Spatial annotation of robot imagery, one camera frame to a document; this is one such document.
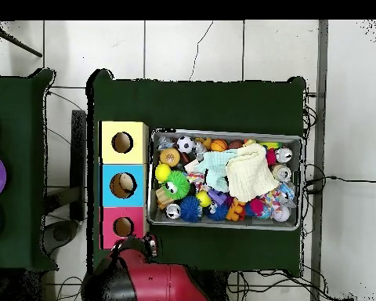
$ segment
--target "pink box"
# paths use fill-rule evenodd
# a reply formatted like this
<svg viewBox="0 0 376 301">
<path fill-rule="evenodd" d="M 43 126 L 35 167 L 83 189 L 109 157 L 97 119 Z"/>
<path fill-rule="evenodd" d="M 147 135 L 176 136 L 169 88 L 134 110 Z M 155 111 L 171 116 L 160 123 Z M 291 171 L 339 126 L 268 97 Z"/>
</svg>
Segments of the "pink box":
<svg viewBox="0 0 376 301">
<path fill-rule="evenodd" d="M 120 239 L 126 239 L 127 237 L 120 237 L 114 233 L 114 222 L 118 218 L 129 218 L 133 223 L 133 234 L 137 238 L 142 238 L 145 234 L 143 207 L 120 207 L 120 208 L 108 208 L 103 207 L 103 221 L 102 221 L 102 235 L 103 243 L 102 249 L 112 249 L 115 242 Z"/>
</svg>

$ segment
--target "green table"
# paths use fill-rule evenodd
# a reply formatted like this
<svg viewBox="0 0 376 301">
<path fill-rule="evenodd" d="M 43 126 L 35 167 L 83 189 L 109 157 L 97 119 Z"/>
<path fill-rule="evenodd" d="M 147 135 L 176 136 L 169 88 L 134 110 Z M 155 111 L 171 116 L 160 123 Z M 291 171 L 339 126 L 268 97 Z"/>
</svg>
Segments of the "green table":
<svg viewBox="0 0 376 301">
<path fill-rule="evenodd" d="M 89 259 L 94 267 L 108 251 L 99 249 L 98 121 L 142 121 L 155 128 L 256 132 L 302 136 L 303 78 L 289 82 L 159 82 L 113 80 L 95 71 L 87 84 L 90 142 Z M 203 270 L 286 269 L 299 275 L 300 232 L 150 226 L 159 240 L 158 262 Z"/>
<path fill-rule="evenodd" d="M 44 226 L 43 106 L 53 72 L 0 77 L 0 158 L 7 183 L 0 194 L 0 268 L 51 270 L 41 251 Z"/>
</svg>

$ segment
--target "green toy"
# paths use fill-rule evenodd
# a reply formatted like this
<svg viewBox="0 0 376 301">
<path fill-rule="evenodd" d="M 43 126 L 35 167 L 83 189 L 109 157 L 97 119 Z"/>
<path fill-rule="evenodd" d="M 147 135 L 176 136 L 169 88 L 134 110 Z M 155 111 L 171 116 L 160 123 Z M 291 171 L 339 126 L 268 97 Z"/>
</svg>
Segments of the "green toy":
<svg viewBox="0 0 376 301">
<path fill-rule="evenodd" d="M 172 171 L 161 186 L 166 195 L 173 200 L 181 200 L 190 191 L 190 183 L 181 171 Z"/>
</svg>

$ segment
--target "shape sorter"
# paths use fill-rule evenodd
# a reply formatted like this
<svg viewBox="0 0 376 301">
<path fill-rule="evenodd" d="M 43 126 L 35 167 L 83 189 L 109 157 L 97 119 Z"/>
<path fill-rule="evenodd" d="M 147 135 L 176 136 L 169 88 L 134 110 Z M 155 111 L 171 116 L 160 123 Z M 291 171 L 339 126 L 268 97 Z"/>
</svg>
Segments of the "shape sorter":
<svg viewBox="0 0 376 301">
<path fill-rule="evenodd" d="M 130 234 L 142 238 L 146 221 L 148 128 L 142 122 L 99 123 L 101 249 Z"/>
</svg>

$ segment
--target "metal tray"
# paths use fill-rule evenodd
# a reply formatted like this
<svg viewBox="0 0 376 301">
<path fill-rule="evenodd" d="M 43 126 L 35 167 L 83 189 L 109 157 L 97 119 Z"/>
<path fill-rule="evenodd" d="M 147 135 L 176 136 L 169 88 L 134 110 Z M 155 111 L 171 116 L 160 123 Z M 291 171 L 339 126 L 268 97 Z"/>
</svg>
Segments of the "metal tray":
<svg viewBox="0 0 376 301">
<path fill-rule="evenodd" d="M 156 190 L 159 183 L 154 177 L 154 169 L 158 164 L 160 152 L 154 148 L 154 143 L 159 136 L 167 136 L 170 138 L 179 138 L 180 136 L 192 137 L 211 137 L 212 139 L 224 139 L 227 141 L 253 139 L 257 142 L 281 142 L 284 146 L 292 150 L 293 158 L 287 163 L 292 171 L 292 183 L 295 185 L 296 208 L 291 210 L 290 218 L 280 223 L 273 219 L 258 219 L 256 217 L 246 216 L 244 220 L 231 222 L 223 220 L 215 222 L 205 215 L 202 216 L 198 223 L 189 223 L 181 219 L 173 220 L 165 216 L 157 207 Z M 247 134 L 242 132 L 209 132 L 200 130 L 184 130 L 184 129 L 155 129 L 150 136 L 149 149 L 149 176 L 148 176 L 148 195 L 147 195 L 147 219 L 153 225 L 172 225 L 185 227 L 222 227 L 232 229 L 252 229 L 252 230 L 295 230 L 299 227 L 302 218 L 302 185 L 305 180 L 305 161 L 304 161 L 304 141 L 299 136 L 285 135 L 266 135 L 266 134 Z"/>
</svg>

